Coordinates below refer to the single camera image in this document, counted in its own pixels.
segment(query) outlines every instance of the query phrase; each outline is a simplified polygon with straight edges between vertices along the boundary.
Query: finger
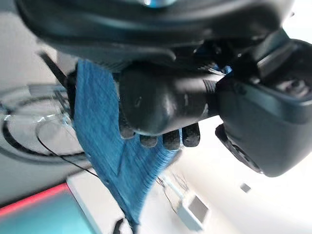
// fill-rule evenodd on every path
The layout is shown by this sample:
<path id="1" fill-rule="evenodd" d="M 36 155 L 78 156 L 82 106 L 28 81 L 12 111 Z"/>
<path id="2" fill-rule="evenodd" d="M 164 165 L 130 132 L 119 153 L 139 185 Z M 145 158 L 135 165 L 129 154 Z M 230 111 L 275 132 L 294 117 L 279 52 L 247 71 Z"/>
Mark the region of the finger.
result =
<path id="1" fill-rule="evenodd" d="M 182 128 L 182 141 L 185 147 L 196 147 L 200 142 L 198 123 Z"/>

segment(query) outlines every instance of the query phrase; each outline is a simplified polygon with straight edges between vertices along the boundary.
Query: teal surface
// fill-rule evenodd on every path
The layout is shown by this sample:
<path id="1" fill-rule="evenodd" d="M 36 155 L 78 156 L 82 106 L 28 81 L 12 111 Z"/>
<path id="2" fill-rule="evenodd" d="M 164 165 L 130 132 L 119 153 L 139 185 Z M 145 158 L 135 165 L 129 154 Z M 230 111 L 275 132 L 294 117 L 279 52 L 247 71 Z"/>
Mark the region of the teal surface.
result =
<path id="1" fill-rule="evenodd" d="M 63 192 L 0 218 L 0 234 L 95 234 L 76 200 Z"/>

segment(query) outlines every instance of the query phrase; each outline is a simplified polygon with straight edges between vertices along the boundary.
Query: blue knit fabric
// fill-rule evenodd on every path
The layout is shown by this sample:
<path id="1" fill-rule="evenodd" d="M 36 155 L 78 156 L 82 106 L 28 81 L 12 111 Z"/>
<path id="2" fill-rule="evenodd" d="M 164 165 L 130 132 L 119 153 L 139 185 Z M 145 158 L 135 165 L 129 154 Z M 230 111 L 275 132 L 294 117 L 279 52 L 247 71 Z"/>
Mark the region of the blue knit fabric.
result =
<path id="1" fill-rule="evenodd" d="M 122 140 L 118 97 L 112 74 L 88 61 L 78 62 L 75 130 L 81 146 L 130 225 L 139 224 L 144 200 L 159 173 L 175 157 L 159 137 L 155 148 L 143 148 L 136 135 Z"/>

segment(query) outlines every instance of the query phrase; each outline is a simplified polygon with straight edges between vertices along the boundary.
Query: black wire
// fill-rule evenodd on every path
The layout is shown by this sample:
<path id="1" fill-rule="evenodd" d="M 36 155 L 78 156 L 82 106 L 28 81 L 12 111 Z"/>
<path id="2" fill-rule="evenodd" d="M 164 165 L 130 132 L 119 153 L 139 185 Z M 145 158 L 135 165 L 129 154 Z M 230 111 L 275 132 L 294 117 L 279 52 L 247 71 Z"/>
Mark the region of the black wire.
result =
<path id="1" fill-rule="evenodd" d="M 157 182 L 157 184 L 159 184 L 159 185 L 163 188 L 164 194 L 165 194 L 167 200 L 169 201 L 169 203 L 170 203 L 170 205 L 171 205 L 171 209 L 176 213 L 176 211 L 175 211 L 175 209 L 174 209 L 174 206 L 173 206 L 171 200 L 168 198 L 168 195 L 167 195 L 167 193 L 166 193 L 167 186 L 165 185 L 164 181 L 163 181 L 161 178 L 158 177 L 157 180 L 156 180 L 156 182 Z"/>
<path id="2" fill-rule="evenodd" d="M 59 158 L 63 159 L 65 162 L 68 162 L 68 163 L 70 163 L 70 164 L 72 164 L 72 165 L 74 165 L 74 166 L 76 166 L 76 167 L 78 167 L 78 168 L 80 168 L 80 169 L 82 169 L 82 170 L 84 170 L 84 171 L 86 171 L 86 172 L 90 173 L 91 175 L 93 175 L 93 176 L 95 176 L 95 177 L 98 178 L 98 175 L 94 174 L 93 172 L 90 172 L 88 169 L 85 169 L 85 168 L 83 168 L 83 167 L 81 167 L 81 166 L 79 166 L 79 165 L 73 163 L 72 161 L 69 161 L 69 160 L 65 159 L 64 157 L 62 157 L 62 156 L 60 156 L 60 155 L 54 153 L 52 150 L 50 150 L 50 149 L 40 140 L 38 131 L 36 131 L 36 138 L 37 138 L 37 140 L 39 141 L 39 143 L 40 143 L 44 148 L 46 148 L 47 151 L 49 151 L 50 153 L 52 153 L 54 156 L 59 157 Z"/>

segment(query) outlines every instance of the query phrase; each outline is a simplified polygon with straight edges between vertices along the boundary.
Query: red stripe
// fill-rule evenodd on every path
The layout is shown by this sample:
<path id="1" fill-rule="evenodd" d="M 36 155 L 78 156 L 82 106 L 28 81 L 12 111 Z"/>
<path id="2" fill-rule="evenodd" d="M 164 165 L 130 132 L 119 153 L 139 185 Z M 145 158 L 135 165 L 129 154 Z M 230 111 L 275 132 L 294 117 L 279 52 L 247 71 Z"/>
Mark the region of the red stripe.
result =
<path id="1" fill-rule="evenodd" d="M 27 197 L 21 201 L 18 201 L 18 202 L 15 202 L 15 203 L 12 203 L 8 206 L 5 206 L 3 208 L 0 209 L 0 217 L 4 217 L 8 214 L 11 214 L 13 212 L 17 212 L 21 209 L 24 209 L 26 207 L 29 207 L 37 202 L 40 202 L 42 200 L 45 200 L 49 197 L 52 197 L 56 194 L 59 194 L 61 192 L 64 192 L 64 191 L 69 191 L 69 188 L 67 186 L 66 183 L 63 183 L 63 184 L 60 184 L 56 187 L 53 187 L 51 189 L 48 189 L 48 190 L 45 190 L 41 193 L 38 193 L 38 194 L 35 194 L 33 196 L 30 196 L 30 197 Z"/>

